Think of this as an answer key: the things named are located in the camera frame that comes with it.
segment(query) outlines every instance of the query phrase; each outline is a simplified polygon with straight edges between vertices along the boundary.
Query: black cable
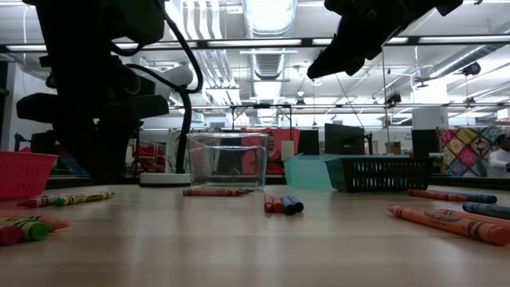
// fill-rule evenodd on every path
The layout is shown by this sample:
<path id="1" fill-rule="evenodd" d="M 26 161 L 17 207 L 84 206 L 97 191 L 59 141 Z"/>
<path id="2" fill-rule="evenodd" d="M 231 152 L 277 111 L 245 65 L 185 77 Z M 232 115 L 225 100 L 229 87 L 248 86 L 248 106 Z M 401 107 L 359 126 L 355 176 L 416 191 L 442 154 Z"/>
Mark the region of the black cable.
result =
<path id="1" fill-rule="evenodd" d="M 161 13 L 163 13 L 163 16 L 165 17 L 165 21 L 167 22 L 167 24 L 170 27 L 170 29 L 172 30 L 172 32 L 174 32 L 174 35 L 177 37 L 178 43 L 181 44 L 182 49 L 184 50 L 184 53 L 190 59 L 191 66 L 193 66 L 193 69 L 194 69 L 195 73 L 197 74 L 197 80 L 198 80 L 197 87 L 194 89 L 186 89 L 187 93 L 197 93 L 197 92 L 202 91 L 202 87 L 204 85 L 204 77 L 202 75 L 202 70 L 200 69 L 200 66 L 198 65 L 197 58 L 194 56 L 193 52 L 191 52 L 191 49 L 190 49 L 188 43 L 186 42 L 186 39 L 181 34 L 181 31 L 179 31 L 179 28 L 177 27 L 175 22 L 172 21 L 172 19 L 170 19 L 170 16 L 168 16 L 167 12 L 165 11 L 164 2 L 162 0 L 154 0 L 154 2 L 157 5 L 157 7 L 161 10 Z M 144 71 L 145 73 L 148 73 L 149 75 L 158 79 L 158 81 L 161 81 L 162 83 L 170 86 L 173 89 L 181 89 L 181 87 L 171 83 L 170 81 L 163 79 L 154 71 L 151 71 L 150 69 L 145 68 L 141 65 L 128 64 L 126 66 L 129 68 L 132 68 L 132 69 L 138 69 L 138 70 Z"/>
<path id="2" fill-rule="evenodd" d="M 135 56 L 139 51 L 143 49 L 144 45 L 138 44 L 136 48 L 133 50 L 124 50 L 121 49 L 118 45 L 116 45 L 114 42 L 110 41 L 110 50 L 113 51 L 113 53 L 116 53 L 117 55 L 120 55 L 122 57 L 131 57 Z"/>
<path id="3" fill-rule="evenodd" d="M 335 77 L 336 77 L 336 80 L 338 81 L 338 84 L 340 85 L 340 88 L 342 89 L 342 92 L 345 96 L 345 98 L 347 99 L 347 102 L 349 103 L 349 105 L 351 106 L 352 108 L 352 111 L 354 113 L 354 115 L 356 116 L 356 118 L 358 119 L 358 122 L 359 124 L 361 125 L 361 128 L 363 128 L 363 131 L 365 132 L 365 135 L 367 134 L 367 131 L 365 130 L 365 127 L 363 126 L 363 123 L 361 122 L 361 119 L 359 118 L 358 116 L 358 113 L 356 112 L 356 110 L 354 109 L 354 107 L 352 106 L 351 104 L 351 101 L 349 100 L 349 96 L 347 95 L 347 93 L 345 92 L 345 90 L 343 89 L 343 86 L 342 86 L 342 83 L 340 82 L 340 79 L 338 78 L 338 75 L 335 74 Z"/>
<path id="4" fill-rule="evenodd" d="M 175 172 L 177 174 L 185 174 L 186 168 L 184 168 L 184 156 L 186 155 L 186 135 L 190 132 L 191 114 L 193 111 L 191 111 L 190 95 L 187 93 L 186 89 L 181 87 L 178 93 L 181 95 L 182 105 L 184 106 L 184 119 L 182 120 L 181 136 L 178 139 Z"/>

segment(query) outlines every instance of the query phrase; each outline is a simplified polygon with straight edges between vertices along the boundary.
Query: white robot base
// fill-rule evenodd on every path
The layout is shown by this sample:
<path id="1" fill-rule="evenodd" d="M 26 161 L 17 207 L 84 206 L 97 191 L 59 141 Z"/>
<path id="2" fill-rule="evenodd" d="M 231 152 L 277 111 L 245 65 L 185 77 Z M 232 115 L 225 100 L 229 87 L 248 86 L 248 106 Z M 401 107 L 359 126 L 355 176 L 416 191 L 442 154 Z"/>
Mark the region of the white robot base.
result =
<path id="1" fill-rule="evenodd" d="M 141 187 L 188 187 L 190 174 L 143 173 L 140 175 Z"/>

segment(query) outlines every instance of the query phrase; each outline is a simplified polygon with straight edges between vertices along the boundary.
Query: desk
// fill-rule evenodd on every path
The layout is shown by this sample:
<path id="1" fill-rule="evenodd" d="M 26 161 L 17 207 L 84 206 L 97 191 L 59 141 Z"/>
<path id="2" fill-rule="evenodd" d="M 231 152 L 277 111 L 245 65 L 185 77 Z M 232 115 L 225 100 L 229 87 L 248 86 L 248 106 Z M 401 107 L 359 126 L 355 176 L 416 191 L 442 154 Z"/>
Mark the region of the desk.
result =
<path id="1" fill-rule="evenodd" d="M 48 193 L 104 189 L 115 197 L 44 209 L 70 220 L 72 228 L 44 242 L 1 247 L 0 285 L 466 287 L 510 281 L 510 246 L 420 226 L 386 211 L 394 204 L 461 210 L 457 202 L 292 191 L 305 210 L 285 216 L 265 214 L 262 193 L 183 198 L 181 189 L 133 185 Z M 510 206 L 510 194 L 492 193 Z"/>

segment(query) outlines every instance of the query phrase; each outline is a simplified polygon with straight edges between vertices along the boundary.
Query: pink plastic basket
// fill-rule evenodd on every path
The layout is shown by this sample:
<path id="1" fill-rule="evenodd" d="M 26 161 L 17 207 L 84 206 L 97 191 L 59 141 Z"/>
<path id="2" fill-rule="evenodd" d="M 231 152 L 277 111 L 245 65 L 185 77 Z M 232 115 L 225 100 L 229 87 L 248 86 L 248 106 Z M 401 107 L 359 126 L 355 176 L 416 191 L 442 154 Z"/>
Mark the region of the pink plastic basket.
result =
<path id="1" fill-rule="evenodd" d="M 42 194 L 58 156 L 0 151 L 0 200 Z"/>

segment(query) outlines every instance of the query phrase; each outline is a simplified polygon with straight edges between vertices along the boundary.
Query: red crayon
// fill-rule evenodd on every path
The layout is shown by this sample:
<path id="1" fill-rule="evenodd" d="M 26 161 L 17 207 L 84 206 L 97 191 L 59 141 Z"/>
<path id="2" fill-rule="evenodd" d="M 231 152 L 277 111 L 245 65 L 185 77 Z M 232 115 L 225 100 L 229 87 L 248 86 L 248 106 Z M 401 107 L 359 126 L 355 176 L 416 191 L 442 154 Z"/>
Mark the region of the red crayon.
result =
<path id="1" fill-rule="evenodd" d="M 278 196 L 273 196 L 273 209 L 277 213 L 284 212 L 284 204 Z"/>
<path id="2" fill-rule="evenodd" d="M 23 231 L 20 226 L 0 224 L 0 246 L 12 245 L 20 242 L 23 238 Z"/>
<path id="3" fill-rule="evenodd" d="M 464 202 L 468 199 L 465 196 L 449 193 L 449 192 L 441 192 L 441 191 L 419 191 L 419 190 L 409 190 L 408 195 L 410 196 L 418 196 L 426 199 L 440 199 L 440 200 L 449 200 L 454 202 Z"/>
<path id="4" fill-rule="evenodd" d="M 266 195 L 264 197 L 264 210 L 267 212 L 273 212 L 273 196 L 272 195 Z"/>
<path id="5" fill-rule="evenodd" d="M 239 196 L 245 192 L 234 189 L 189 189 L 182 191 L 184 196 Z"/>

